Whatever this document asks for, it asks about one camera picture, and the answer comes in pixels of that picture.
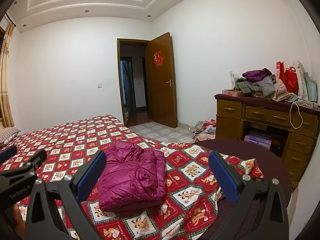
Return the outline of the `person left hand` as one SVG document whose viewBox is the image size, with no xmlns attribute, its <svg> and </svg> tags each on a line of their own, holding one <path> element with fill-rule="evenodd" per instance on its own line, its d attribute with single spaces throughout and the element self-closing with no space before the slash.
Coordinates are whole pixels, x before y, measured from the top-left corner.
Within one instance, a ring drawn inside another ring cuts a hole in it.
<svg viewBox="0 0 320 240">
<path fill-rule="evenodd" d="M 14 219 L 14 232 L 20 239 L 25 240 L 25 222 L 22 219 L 18 204 L 13 205 L 12 216 Z"/>
</svg>

